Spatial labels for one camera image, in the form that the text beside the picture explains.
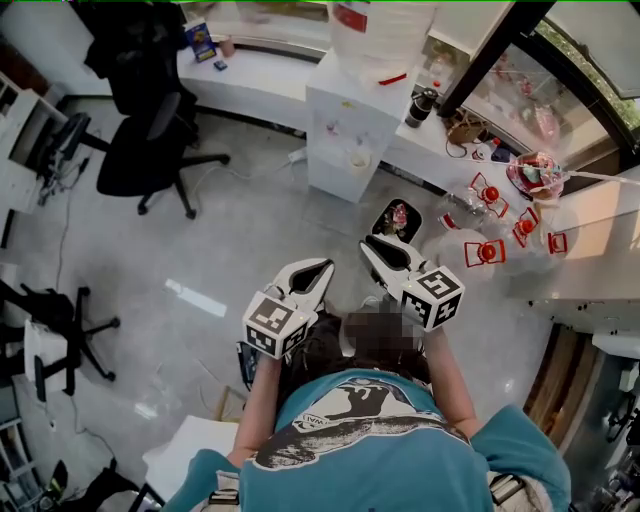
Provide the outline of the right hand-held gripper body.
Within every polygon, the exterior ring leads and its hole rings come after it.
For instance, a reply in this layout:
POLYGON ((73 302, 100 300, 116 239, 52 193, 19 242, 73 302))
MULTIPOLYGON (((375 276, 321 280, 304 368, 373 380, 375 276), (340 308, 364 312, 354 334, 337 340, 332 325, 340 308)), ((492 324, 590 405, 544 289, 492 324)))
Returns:
POLYGON ((431 332, 458 313, 465 292, 463 283, 446 266, 423 260, 413 268, 387 266, 384 281, 399 312, 431 332))

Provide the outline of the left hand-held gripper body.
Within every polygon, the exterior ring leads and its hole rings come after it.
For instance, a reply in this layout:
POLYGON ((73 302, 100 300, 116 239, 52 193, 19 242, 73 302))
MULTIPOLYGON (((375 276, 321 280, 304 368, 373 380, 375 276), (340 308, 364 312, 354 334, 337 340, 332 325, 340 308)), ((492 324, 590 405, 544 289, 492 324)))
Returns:
POLYGON ((285 294, 274 285, 257 291, 243 315, 243 341, 276 360, 302 342, 318 320, 320 293, 285 294))

